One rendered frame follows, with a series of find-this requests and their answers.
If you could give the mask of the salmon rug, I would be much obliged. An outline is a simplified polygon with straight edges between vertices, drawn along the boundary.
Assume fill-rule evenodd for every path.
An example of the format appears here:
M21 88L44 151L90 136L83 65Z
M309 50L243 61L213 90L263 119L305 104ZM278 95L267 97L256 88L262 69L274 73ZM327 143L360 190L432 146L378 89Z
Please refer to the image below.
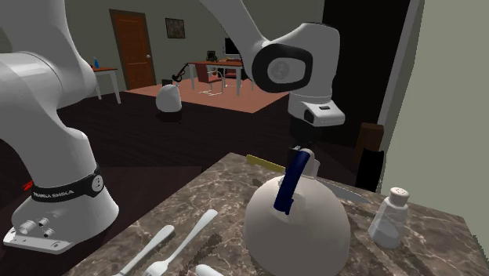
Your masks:
M266 93L262 91L257 85L254 85L249 80L241 82L240 96L237 95L236 80L227 79L226 87L223 89L223 93L216 96L209 96L201 93L209 89L209 85L199 82L194 79L194 89L191 88L191 80L184 79L179 85L179 93L182 101L192 104L200 104L210 107L219 107L228 110L242 111L248 113L255 113L262 108L270 105L271 103L279 100L280 98L287 96L288 93ZM139 89L127 90L127 93L135 93L140 95L149 96L154 101L156 107L156 96L160 90L161 85L152 85ZM213 91L218 93L221 90L219 82L213 84Z

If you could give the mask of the brown and black furniture piece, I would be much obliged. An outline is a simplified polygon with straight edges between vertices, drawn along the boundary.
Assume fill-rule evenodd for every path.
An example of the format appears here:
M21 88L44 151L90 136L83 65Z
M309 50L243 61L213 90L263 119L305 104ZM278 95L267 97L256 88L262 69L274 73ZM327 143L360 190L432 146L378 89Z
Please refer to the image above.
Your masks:
M382 125L361 123L353 159L359 164L355 187L376 192L385 156L380 150L383 134Z

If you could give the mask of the white legged desk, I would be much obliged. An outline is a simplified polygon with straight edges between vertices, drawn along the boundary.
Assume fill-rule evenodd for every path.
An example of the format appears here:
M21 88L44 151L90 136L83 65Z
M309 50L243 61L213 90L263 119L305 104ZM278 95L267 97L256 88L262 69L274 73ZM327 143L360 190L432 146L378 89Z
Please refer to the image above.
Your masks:
M194 89L194 72L196 71L196 65L201 64L205 65L207 68L215 68L216 74L219 74L219 69L223 70L223 74L220 79L222 82L222 87L226 87L226 71L227 70L235 70L236 73L236 90L237 95L240 96L241 91L241 80L242 73L241 71L244 69L243 63L241 60L241 55L237 50L237 47L234 45L230 38L224 38L223 41L223 54L226 59L216 59L216 60L205 60L205 61L194 61L188 62L189 70L190 70L190 80L191 80L191 88Z

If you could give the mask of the red chair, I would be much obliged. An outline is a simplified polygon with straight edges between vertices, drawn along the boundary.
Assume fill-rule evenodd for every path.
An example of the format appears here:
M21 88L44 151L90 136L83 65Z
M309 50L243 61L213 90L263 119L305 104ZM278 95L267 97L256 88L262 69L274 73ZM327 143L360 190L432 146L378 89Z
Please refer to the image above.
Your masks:
M206 83L209 85L209 89L201 91L201 93L207 94L209 96L216 96L223 93L223 76L218 71L209 71L205 64L196 64L197 79L199 82ZM221 90L218 93L213 91L213 84L219 82L221 85Z

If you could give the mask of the clear salt shaker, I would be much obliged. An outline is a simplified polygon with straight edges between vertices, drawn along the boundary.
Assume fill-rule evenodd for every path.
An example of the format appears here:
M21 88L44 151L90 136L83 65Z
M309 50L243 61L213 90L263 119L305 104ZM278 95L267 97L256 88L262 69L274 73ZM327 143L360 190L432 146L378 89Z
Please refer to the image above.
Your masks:
M389 196L379 207L368 233L378 245L395 249L404 235L408 216L409 193L401 187L392 187Z

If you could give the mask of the black and red guitar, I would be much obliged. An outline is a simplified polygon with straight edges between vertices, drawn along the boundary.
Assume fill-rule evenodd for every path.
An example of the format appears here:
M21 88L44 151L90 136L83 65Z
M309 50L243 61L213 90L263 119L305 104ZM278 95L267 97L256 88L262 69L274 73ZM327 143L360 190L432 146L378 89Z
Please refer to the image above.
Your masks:
M183 76L186 74L186 68L189 66L188 63L185 63L185 65L180 69L180 71L177 74L172 75L172 80L174 82L181 82L183 79Z

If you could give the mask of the white rounded floor object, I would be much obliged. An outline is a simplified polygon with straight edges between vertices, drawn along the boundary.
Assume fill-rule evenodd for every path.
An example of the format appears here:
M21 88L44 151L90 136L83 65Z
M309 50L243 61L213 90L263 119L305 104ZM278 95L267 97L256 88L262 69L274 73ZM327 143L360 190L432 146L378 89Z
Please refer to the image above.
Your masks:
M182 109L182 101L179 88L176 85L164 85L156 96L156 107L166 113L179 112Z

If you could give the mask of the white fork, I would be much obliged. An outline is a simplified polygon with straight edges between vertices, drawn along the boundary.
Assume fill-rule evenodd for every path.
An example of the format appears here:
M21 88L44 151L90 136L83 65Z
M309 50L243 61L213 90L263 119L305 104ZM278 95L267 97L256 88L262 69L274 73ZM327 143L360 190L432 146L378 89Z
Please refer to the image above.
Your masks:
M206 227L216 216L218 212L214 209L206 211L199 221L194 225L191 232L186 236L183 242L166 260L152 263L142 274L142 276L162 276L167 270L168 265L181 253L188 243L197 236L197 234Z

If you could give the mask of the brown wooden door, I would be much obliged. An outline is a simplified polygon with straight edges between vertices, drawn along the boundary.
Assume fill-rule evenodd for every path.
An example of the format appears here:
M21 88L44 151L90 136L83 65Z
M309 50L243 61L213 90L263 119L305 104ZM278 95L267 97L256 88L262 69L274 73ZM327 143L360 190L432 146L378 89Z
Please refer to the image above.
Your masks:
M144 13L109 9L127 90L156 84L154 63Z

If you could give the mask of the white legged side table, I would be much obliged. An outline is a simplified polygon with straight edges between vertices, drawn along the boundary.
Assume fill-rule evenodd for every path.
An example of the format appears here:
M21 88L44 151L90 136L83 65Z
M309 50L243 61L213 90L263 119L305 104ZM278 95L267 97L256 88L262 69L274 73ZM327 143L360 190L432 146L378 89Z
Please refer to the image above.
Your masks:
M121 104L120 91L118 89L118 82L116 77L116 67L101 67L97 58L94 56L94 64L92 65L93 72L96 76L108 74L111 79L111 84L114 90L114 94L116 97L116 101L118 104Z

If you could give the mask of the yellow handled knife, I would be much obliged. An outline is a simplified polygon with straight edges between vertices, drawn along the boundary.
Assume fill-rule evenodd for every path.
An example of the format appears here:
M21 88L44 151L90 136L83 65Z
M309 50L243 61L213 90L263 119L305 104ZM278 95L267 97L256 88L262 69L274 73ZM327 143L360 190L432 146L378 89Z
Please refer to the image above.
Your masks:
M251 165L259 165L262 166L263 168L269 169L276 173L285 174L286 171L286 168L284 166L269 162L262 158L258 158L254 155L247 154L246 160ZM371 203L369 200L363 198L361 195L349 191L343 187L337 186L333 183L326 182L325 180L321 180L321 183L326 187L328 187L336 195L337 198L342 198L346 201L357 202L357 203L368 203L368 204Z

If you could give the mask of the dark framed wall picture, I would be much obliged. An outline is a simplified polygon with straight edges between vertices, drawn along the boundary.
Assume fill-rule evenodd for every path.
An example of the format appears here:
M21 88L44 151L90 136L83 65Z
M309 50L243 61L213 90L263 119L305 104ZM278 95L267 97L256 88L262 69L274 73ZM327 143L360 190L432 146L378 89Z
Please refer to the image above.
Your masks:
M184 39L186 37L184 20L166 18L165 19L165 26L166 26L168 38Z

